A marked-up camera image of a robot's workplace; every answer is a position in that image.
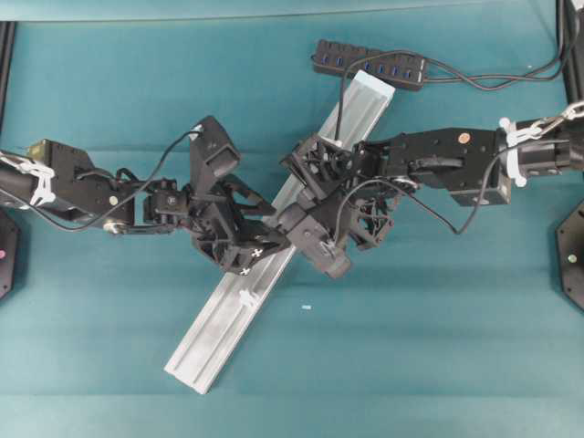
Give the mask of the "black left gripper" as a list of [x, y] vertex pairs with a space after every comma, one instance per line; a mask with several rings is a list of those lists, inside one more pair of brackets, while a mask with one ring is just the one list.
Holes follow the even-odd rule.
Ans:
[[[189, 182], [188, 225], [195, 249], [225, 272], [247, 276], [264, 258], [291, 246], [283, 233], [245, 216], [272, 216], [276, 208], [235, 175]], [[236, 200], [242, 197], [246, 203]]]

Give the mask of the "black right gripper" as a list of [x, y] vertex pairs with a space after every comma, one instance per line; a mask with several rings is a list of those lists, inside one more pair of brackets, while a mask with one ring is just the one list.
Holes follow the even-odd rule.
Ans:
[[280, 164], [314, 197], [316, 219], [351, 214], [349, 236], [359, 250], [378, 247], [394, 227], [394, 197], [409, 195], [411, 184], [382, 169], [395, 148], [391, 141], [361, 141], [348, 151], [342, 143], [313, 134]]

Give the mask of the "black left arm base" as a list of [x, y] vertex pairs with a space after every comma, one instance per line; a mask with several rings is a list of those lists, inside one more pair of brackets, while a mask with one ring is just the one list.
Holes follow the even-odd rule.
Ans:
[[16, 255], [20, 229], [16, 222], [4, 211], [1, 211], [1, 298], [4, 298], [13, 288]]

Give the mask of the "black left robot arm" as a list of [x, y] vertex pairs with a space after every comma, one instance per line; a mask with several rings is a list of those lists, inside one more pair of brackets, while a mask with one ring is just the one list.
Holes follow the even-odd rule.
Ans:
[[183, 230], [193, 247], [224, 271], [246, 276], [289, 247], [263, 217], [276, 209], [233, 175], [241, 156], [229, 140], [190, 139], [191, 180], [140, 180], [127, 168], [96, 167], [78, 148], [43, 140], [25, 156], [1, 153], [1, 203], [114, 235]]

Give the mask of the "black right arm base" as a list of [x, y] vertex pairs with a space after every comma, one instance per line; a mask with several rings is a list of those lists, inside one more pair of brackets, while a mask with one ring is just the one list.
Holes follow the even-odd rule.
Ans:
[[562, 291], [583, 310], [583, 202], [556, 228], [556, 243]]

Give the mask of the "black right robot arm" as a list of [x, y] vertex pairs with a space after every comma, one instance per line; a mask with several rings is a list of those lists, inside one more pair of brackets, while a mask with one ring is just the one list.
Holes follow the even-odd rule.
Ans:
[[282, 161], [304, 191], [278, 217], [278, 228], [310, 254], [379, 245], [402, 197], [423, 186], [445, 190], [476, 214], [507, 204], [510, 188], [533, 175], [583, 168], [583, 103], [535, 120], [502, 118], [495, 130], [445, 128], [360, 141], [344, 150], [315, 136]]

